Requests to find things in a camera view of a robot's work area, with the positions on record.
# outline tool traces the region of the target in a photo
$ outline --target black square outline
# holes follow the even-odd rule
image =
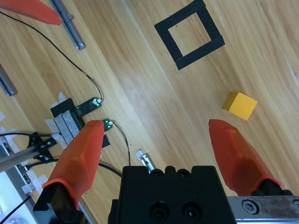
[[[211,41],[183,56],[168,29],[175,26],[194,13],[198,15],[200,21],[206,29],[206,32],[210,36]],[[219,33],[215,23],[213,22],[212,17],[207,11],[206,5],[203,0],[195,0],[191,2],[188,6],[182,8],[165,20],[157,23],[155,25],[155,28],[162,41],[164,42],[166,48],[168,49],[170,55],[172,56],[174,62],[176,63],[178,70],[186,67],[189,64],[192,64],[193,62],[210,54],[211,52],[217,50],[225,44],[221,34]]]

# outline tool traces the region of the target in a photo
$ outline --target wooden table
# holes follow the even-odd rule
[[[299,29],[296,0],[210,0],[206,7],[226,45],[178,71],[154,25],[191,0],[63,1],[86,49],[78,51],[63,26],[42,24],[9,13],[49,37],[83,68],[104,92],[103,106],[84,120],[110,118],[124,129],[132,165],[139,149],[157,168],[217,166],[208,133],[209,119],[236,126],[286,189],[299,194]],[[51,105],[62,92],[80,104],[98,96],[91,82],[32,29],[0,15],[0,64],[18,90],[0,91],[0,122],[7,130],[49,133]],[[193,15],[170,32],[183,54],[209,41]],[[258,101],[248,121],[221,109],[230,91]],[[107,132],[111,146],[102,161],[121,170],[128,164],[121,135]],[[25,148],[28,139],[14,138]],[[58,158],[62,148],[51,150]],[[49,177],[54,164],[34,168]],[[98,222],[107,223],[120,178],[98,168],[83,199]],[[234,195],[225,187],[227,195]]]

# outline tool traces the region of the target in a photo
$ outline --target hex bolt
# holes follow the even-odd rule
[[[295,206],[296,209],[299,209],[299,199],[295,199],[293,201],[293,205]]]
[[[242,202],[242,206],[244,208],[245,211],[247,211],[250,214],[257,214],[258,213],[258,206],[250,200],[244,200]]]

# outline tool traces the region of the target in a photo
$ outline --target yellow cube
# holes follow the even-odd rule
[[[222,108],[223,110],[229,111],[234,115],[247,120],[256,104],[257,101],[255,99],[250,98],[243,93],[231,92]]]

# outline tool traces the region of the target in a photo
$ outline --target black cable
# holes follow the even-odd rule
[[[108,170],[114,172],[116,175],[122,177],[122,174],[121,174],[120,172],[118,172],[116,169],[113,169],[113,168],[110,167],[110,166],[107,166],[106,164],[99,163],[99,166],[100,166],[100,167],[103,167],[103,168],[106,168],[106,169],[108,169]]]
[[[130,147],[129,147],[129,143],[128,143],[128,139],[126,137],[126,134],[124,133],[124,131],[122,130],[122,128],[119,126],[119,124],[116,121],[113,121],[113,123],[115,124],[115,126],[117,127],[117,129],[120,131],[120,133],[122,134],[126,145],[127,145],[127,149],[128,149],[128,158],[129,158],[129,166],[131,166],[131,155],[130,155]]]
[[[36,29],[36,28],[34,28],[33,26],[31,26],[31,25],[29,25],[29,24],[27,24],[27,23],[25,23],[25,22],[23,22],[23,21],[21,21],[21,20],[18,20],[18,19],[16,19],[16,18],[14,18],[14,17],[12,17],[12,16],[10,16],[10,15],[7,15],[7,14],[5,14],[5,13],[3,13],[3,12],[0,12],[2,15],[4,15],[4,16],[7,16],[8,18],[10,18],[10,19],[13,19],[13,20],[15,20],[15,21],[18,21],[18,22],[20,22],[20,23],[23,23],[24,25],[26,25],[26,26],[28,26],[28,27],[30,27],[30,28],[32,28],[33,30],[35,30],[36,32],[38,32],[40,35],[42,35],[47,41],[49,41],[70,63],[72,63],[79,71],[81,71],[84,75],[86,75],[86,77],[95,85],[95,87],[97,87],[97,89],[98,89],[98,91],[99,91],[99,94],[100,94],[100,99],[101,100],[103,100],[103,96],[102,96],[102,92],[101,92],[101,90],[100,90],[100,88],[99,88],[99,86],[98,86],[98,84],[95,82],[95,80],[92,78],[92,77],[90,77],[85,71],[83,71],[83,69],[81,69],[79,66],[77,66],[68,56],[66,56],[65,54],[64,54],[64,52],[62,52],[48,37],[46,37],[41,31],[39,31],[38,29]]]
[[[28,134],[28,133],[21,133],[21,132],[9,132],[0,134],[0,137],[7,136],[7,135],[25,135],[29,137],[51,137],[51,134]]]
[[[31,196],[28,196],[21,204],[19,204],[17,207],[15,207],[14,210],[12,210],[1,222],[0,224],[4,224],[4,222],[15,212],[17,211],[26,201],[28,201],[31,198]]]
[[[48,160],[48,161],[36,162],[36,163],[33,163],[33,164],[26,165],[25,167],[26,167],[27,170],[30,170],[32,167],[42,165],[42,164],[47,164],[47,163],[50,163],[50,162],[57,162],[58,160],[59,159],[53,159],[53,160]],[[99,163],[99,166],[103,167],[103,168],[106,168],[106,169],[112,171],[113,173],[115,173],[116,175],[121,177],[121,173],[119,171],[117,171],[116,169],[114,169],[114,168],[112,168],[112,167],[110,167],[106,164],[103,164],[103,163]]]

